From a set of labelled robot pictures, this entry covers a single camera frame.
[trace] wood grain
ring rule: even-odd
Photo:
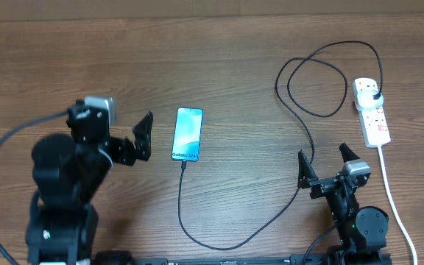
[[[177,222],[180,164],[170,158],[175,113],[180,106],[205,111],[201,158],[185,172],[184,225],[206,244],[237,244],[289,201],[297,184],[297,152],[310,155],[301,125],[274,95],[280,67],[326,43],[351,39],[371,43],[381,55],[392,134],[392,143],[384,147],[389,181],[424,264],[424,14],[0,23],[0,137],[88,94],[115,96],[119,124],[113,135],[131,137],[131,126],[148,110],[154,113],[152,157],[133,168],[116,166],[99,189],[93,200],[100,215],[94,252],[124,249],[135,257],[169,259],[305,252],[331,225],[326,201],[310,200],[308,191],[237,250],[208,250],[183,234]],[[349,82],[379,78],[374,55],[364,46],[335,46],[319,58],[340,67]],[[289,74],[290,69],[283,73],[281,93]],[[344,86],[335,71],[309,63],[292,89],[309,110],[329,113]],[[342,142],[370,163],[373,173],[357,192],[359,203],[389,213],[384,252],[395,264],[409,264],[377,152],[364,146],[352,93],[329,119],[302,117],[315,140],[318,175],[341,169]],[[36,188],[30,151],[38,139],[55,132],[68,133],[63,119],[20,132],[0,151],[0,241],[23,264],[29,198]],[[332,244],[336,235],[315,251]]]

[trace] power strip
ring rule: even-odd
[[[362,108],[358,105],[359,94],[372,95],[372,93],[368,92],[378,92],[377,82],[370,78],[358,78],[353,82],[353,92],[366,146],[377,147],[389,143],[389,128],[387,127],[387,120],[382,106],[372,105],[372,107]]]
[[[362,135],[367,147],[377,147],[379,159],[381,160],[382,178],[386,188],[387,198],[389,198],[390,207],[394,212],[395,220],[402,230],[407,242],[409,243],[411,253],[413,255],[413,264],[418,265],[418,257],[413,241],[403,226],[398,216],[392,194],[390,193],[389,181],[387,180],[386,165],[382,154],[382,146],[390,142],[389,128],[387,120],[382,108],[384,98],[373,99],[372,95],[377,93],[377,82],[370,78],[358,78],[353,82],[354,103],[359,114],[361,122]]]

